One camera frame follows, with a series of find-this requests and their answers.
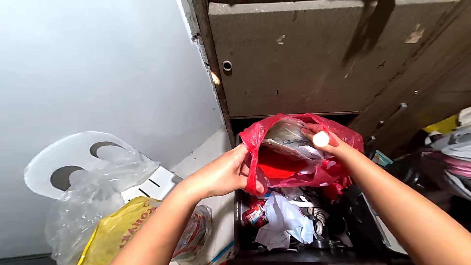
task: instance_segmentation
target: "red plastic bag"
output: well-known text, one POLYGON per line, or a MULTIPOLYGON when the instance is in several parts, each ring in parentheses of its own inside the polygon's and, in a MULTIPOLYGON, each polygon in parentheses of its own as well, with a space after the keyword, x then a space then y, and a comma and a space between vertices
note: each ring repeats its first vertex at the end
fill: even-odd
POLYGON ((342 188, 351 185, 348 171, 335 157, 324 159, 322 163, 315 166, 315 172, 312 174, 296 173, 287 178, 268 180, 263 171, 258 167, 259 148, 265 134, 267 134, 268 129, 274 123, 286 117, 296 118, 307 124, 320 124, 327 135, 331 137, 331 140, 334 139, 329 132, 335 133, 345 143, 363 152, 363 138, 361 135, 335 121, 311 113, 293 115, 278 113, 259 122, 255 122, 243 132, 239 133, 242 142, 250 152, 249 161, 246 161, 247 165, 250 164, 250 171, 245 191, 252 195, 263 195, 267 192, 268 187, 326 186, 325 190, 329 191, 328 196, 334 199, 334 191, 340 194, 342 188), (258 193, 256 190, 257 178, 265 188, 263 193, 258 193))

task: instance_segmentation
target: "yellow plastic bag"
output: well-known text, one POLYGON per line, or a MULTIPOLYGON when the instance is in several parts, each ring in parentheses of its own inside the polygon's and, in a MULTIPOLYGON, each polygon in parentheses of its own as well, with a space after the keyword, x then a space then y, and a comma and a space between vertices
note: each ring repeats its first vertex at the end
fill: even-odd
POLYGON ((100 220, 77 265, 107 265, 160 204, 137 197, 114 214, 100 220))

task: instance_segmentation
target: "yellow object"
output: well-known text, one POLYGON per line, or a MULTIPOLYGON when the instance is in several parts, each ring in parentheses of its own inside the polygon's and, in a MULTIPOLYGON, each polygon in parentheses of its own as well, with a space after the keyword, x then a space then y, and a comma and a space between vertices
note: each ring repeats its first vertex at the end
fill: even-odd
POLYGON ((442 134, 446 134, 446 133, 451 132, 454 128, 456 128, 457 120, 458 120, 458 115, 453 115, 435 124, 429 125, 425 127, 423 130, 428 133, 439 132, 442 134))
POLYGON ((100 220, 77 265, 108 265, 155 211, 159 200, 137 197, 100 220))

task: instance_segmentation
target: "plastic bag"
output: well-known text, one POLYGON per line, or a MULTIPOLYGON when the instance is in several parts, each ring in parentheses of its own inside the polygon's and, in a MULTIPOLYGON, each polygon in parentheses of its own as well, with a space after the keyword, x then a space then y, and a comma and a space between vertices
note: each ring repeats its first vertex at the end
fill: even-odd
POLYGON ((160 201, 153 198, 137 197, 101 219, 77 265, 110 264, 159 204, 160 201))
POLYGON ((211 231, 211 208, 203 205, 197 206, 177 243, 172 261, 176 261, 180 265, 193 261, 203 250, 204 243, 211 235, 211 231))
POLYGON ((301 134, 306 124, 299 119, 286 117, 270 127, 262 140, 262 145, 269 146, 273 151, 292 158, 320 160, 332 157, 317 150, 309 139, 301 134))
POLYGON ((260 145, 269 128, 276 122, 287 117, 299 119, 307 124, 320 124, 327 135, 331 137, 331 140, 334 140, 330 133, 333 132, 345 143, 363 152, 363 138, 361 135, 337 122, 310 113, 294 115, 279 113, 259 122, 255 122, 243 132, 239 133, 243 143, 250 152, 249 161, 246 161, 246 164, 250 164, 250 171, 245 191, 252 195, 261 195, 267 191, 267 187, 327 186, 329 197, 333 199, 336 194, 340 193, 342 188, 351 184, 348 171, 335 157, 323 159, 313 165, 315 168, 313 173, 295 174, 288 178, 268 180, 258 168, 260 145), (256 180, 259 180, 264 185, 265 190, 263 193, 257 192, 256 180))
POLYGON ((121 192, 142 184, 159 163, 138 152, 94 171, 77 171, 70 188, 53 204, 46 223, 46 241, 58 265, 76 265, 101 218, 122 206, 121 192))

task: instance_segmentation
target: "label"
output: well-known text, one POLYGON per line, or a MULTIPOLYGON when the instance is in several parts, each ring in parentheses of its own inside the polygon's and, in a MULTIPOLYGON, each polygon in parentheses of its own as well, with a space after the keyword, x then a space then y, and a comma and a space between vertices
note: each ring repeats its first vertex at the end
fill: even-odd
POLYGON ((263 214, 263 211, 261 210, 260 205, 257 205, 255 210, 251 214, 247 215, 247 219, 252 225, 254 225, 257 222, 257 220, 260 218, 260 216, 262 216, 262 214, 263 214))

